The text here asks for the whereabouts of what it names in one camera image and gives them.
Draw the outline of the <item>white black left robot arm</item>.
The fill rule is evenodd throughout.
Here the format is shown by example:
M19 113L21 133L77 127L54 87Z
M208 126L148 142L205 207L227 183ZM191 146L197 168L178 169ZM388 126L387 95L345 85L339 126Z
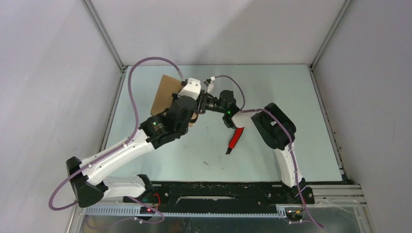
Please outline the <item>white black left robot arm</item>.
M129 138L84 160L69 158L66 166L78 205L86 208L114 197L150 201L154 190L147 175L120 178L110 174L138 156L186 134L196 110L195 99L189 96L177 97L169 108L142 122Z

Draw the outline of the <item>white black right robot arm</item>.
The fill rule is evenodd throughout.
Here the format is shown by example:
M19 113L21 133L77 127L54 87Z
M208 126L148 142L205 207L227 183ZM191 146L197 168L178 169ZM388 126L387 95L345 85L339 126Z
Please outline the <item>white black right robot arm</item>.
M313 191L307 187L295 156L296 126L276 104L269 103L262 109L242 110L230 90L222 91L219 97L202 90L197 103L199 114L206 111L222 113L225 125L235 130L226 154L232 152L245 127L255 126L264 143L275 153L284 200L303 205L314 203Z

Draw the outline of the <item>brown cardboard express box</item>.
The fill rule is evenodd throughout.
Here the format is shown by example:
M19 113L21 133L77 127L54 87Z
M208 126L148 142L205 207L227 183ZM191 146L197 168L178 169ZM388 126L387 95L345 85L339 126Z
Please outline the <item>brown cardboard express box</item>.
M186 85L187 79L179 81L168 75L163 75L157 88L155 98L150 110L151 116L162 114L172 122L172 94L179 91Z

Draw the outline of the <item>red black utility knife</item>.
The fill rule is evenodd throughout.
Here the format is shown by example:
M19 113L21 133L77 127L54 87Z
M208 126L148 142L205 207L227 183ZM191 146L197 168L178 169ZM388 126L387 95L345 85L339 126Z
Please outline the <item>red black utility knife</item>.
M235 129L235 132L234 132L232 138L230 139L230 141L228 143L228 147L227 147L227 150L226 150L226 153L225 153L226 155L229 155L232 152L232 150L235 148L235 146L239 142L243 132L244 132L244 127Z

